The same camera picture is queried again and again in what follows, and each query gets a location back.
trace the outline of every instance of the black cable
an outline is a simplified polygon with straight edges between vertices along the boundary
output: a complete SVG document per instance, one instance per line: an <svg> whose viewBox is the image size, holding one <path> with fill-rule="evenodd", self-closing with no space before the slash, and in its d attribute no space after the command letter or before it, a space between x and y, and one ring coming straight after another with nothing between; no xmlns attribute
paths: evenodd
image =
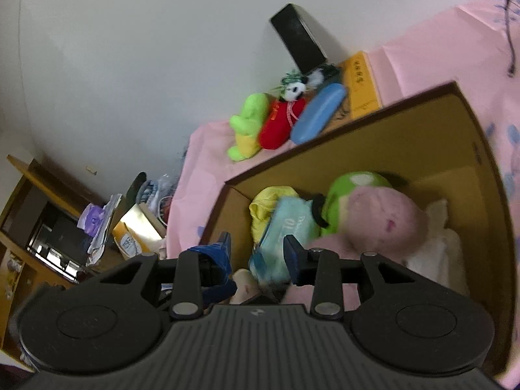
<svg viewBox="0 0 520 390"><path fill-rule="evenodd" d="M513 40L511 39L511 26L509 19L509 6L512 0L505 0L505 33L508 37L509 48L511 49L511 63L508 68L508 76L515 77L516 74L516 52Z"/></svg>

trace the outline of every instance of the green and yellow plush toy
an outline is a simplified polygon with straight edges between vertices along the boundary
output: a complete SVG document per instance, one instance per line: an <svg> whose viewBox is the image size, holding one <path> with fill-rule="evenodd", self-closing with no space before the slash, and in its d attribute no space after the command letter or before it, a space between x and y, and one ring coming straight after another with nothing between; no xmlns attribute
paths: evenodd
<svg viewBox="0 0 520 390"><path fill-rule="evenodd" d="M229 119L237 142L228 149L229 158L233 161L247 160L260 151L258 134L268 112L269 98L264 93L254 93L246 98L240 114Z"/></svg>

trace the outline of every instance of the red toy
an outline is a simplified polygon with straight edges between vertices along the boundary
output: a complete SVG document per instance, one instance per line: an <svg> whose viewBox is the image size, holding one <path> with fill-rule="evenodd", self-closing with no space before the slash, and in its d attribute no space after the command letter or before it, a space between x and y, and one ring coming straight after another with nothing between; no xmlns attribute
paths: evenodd
<svg viewBox="0 0 520 390"><path fill-rule="evenodd" d="M291 129L305 108L305 98L296 101L275 100L262 130L258 134L258 143L265 150L280 148L289 139Z"/></svg>

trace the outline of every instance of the pink bed sheet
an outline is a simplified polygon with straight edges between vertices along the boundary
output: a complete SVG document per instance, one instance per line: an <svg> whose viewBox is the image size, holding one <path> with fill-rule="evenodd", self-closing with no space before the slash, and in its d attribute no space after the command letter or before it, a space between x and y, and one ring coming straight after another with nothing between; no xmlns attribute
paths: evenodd
<svg viewBox="0 0 520 390"><path fill-rule="evenodd" d="M384 105L427 88L456 80L474 108L501 169L520 247L520 72L506 74L510 60L504 34L504 0L475 0L446 10L405 35L369 52ZM520 53L520 0L513 7L512 35ZM168 220L169 257L197 245L224 182L286 151L262 151L251 160L233 163L227 149L234 137L227 122L197 129L190 138L186 162ZM517 304L510 364L500 383L520 382L520 310Z"/></svg>

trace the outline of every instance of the pink plush head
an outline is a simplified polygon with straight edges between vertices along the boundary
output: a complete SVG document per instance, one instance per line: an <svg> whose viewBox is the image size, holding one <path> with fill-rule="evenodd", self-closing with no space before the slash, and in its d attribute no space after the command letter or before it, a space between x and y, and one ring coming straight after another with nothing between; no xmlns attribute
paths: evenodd
<svg viewBox="0 0 520 390"><path fill-rule="evenodd" d="M375 251L396 262L426 240L428 218L392 188L359 186L348 200L346 234L354 250Z"/></svg>

